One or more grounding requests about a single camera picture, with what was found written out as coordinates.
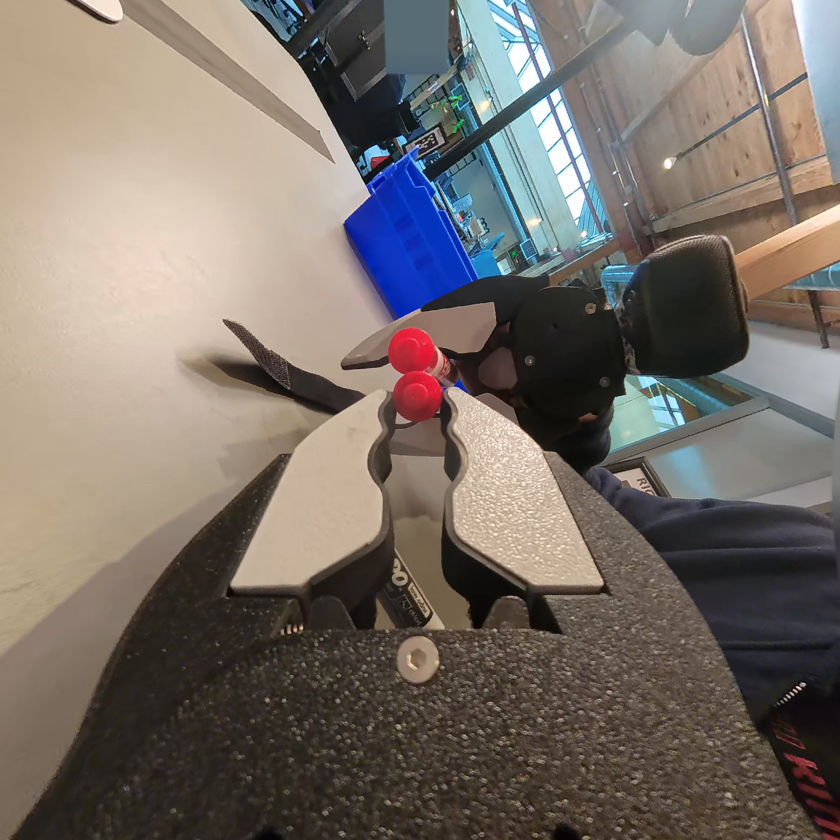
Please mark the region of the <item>black ceiling lamp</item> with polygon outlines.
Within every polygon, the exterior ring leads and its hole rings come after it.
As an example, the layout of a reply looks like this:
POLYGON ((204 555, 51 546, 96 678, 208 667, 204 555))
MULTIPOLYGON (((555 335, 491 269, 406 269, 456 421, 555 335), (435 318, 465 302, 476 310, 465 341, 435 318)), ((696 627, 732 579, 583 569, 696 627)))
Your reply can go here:
POLYGON ((660 46, 670 34, 690 56, 719 49, 738 25, 745 1, 607 1, 648 41, 660 46))

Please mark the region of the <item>red dry erase marker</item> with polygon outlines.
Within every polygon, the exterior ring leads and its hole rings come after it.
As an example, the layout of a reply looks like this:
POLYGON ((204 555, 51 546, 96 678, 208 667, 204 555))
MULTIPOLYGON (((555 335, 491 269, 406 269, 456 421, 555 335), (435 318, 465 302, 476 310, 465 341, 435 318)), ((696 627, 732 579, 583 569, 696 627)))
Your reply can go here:
POLYGON ((391 367, 401 375, 426 373, 446 387, 457 381, 451 360, 421 329, 398 330, 389 342, 387 357, 391 367))
POLYGON ((422 423, 436 417, 443 397, 443 386, 425 371, 403 374, 393 390, 393 402, 398 415, 410 423, 422 423))

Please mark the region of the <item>black dry erase marker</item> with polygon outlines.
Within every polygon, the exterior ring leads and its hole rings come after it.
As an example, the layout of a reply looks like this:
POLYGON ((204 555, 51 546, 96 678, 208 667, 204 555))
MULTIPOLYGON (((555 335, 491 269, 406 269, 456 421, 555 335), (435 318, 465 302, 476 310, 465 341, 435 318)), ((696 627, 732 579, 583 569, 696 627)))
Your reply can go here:
POLYGON ((445 629, 398 552, 394 552, 392 571, 377 597, 396 628, 445 629))

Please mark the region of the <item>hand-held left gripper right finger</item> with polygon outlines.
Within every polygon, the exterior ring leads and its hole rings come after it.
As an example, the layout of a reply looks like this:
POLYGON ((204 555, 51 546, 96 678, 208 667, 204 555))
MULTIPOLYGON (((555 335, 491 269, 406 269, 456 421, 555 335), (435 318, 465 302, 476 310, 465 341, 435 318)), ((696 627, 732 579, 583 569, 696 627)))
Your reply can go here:
POLYGON ((604 580, 541 447, 459 388, 443 402, 443 571, 486 617, 505 596, 595 595, 604 580))

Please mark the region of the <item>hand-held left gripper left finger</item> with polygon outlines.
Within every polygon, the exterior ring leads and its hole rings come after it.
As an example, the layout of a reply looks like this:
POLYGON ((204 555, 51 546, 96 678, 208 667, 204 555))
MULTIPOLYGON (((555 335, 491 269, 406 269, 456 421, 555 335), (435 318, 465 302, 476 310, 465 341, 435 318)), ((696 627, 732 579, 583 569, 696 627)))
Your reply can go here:
POLYGON ((290 455, 242 560, 232 595, 321 597, 349 613, 389 578, 393 395, 376 391, 310 433, 290 455))

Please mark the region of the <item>person's right forearm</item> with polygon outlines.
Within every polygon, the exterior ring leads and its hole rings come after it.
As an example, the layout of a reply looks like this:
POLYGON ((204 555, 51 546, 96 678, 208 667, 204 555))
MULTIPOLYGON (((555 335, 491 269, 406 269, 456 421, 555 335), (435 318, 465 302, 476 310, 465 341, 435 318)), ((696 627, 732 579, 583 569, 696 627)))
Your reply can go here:
POLYGON ((800 684, 838 697, 832 520, 809 508, 652 497, 607 469, 582 475, 667 563, 721 648, 752 718, 800 684))

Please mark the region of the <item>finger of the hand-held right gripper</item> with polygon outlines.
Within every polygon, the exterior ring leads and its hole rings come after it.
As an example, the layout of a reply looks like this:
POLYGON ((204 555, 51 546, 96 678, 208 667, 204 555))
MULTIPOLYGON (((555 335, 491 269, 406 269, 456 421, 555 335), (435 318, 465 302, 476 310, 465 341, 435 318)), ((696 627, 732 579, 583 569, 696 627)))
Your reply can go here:
POLYGON ((494 305, 415 310, 385 325, 354 347, 342 359, 342 369, 365 370, 389 364, 389 345, 402 329, 423 330, 444 355, 459 359, 481 351, 496 327, 494 305))

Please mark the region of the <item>blue plastic bin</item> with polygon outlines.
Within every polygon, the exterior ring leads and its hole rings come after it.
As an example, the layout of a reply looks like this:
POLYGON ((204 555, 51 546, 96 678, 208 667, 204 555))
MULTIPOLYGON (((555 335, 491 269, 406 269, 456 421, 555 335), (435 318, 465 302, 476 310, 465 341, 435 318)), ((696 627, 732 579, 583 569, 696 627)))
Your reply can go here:
POLYGON ((369 197, 343 226, 394 319, 470 281, 499 275, 492 255, 468 257, 415 151, 384 169, 368 189, 369 197))

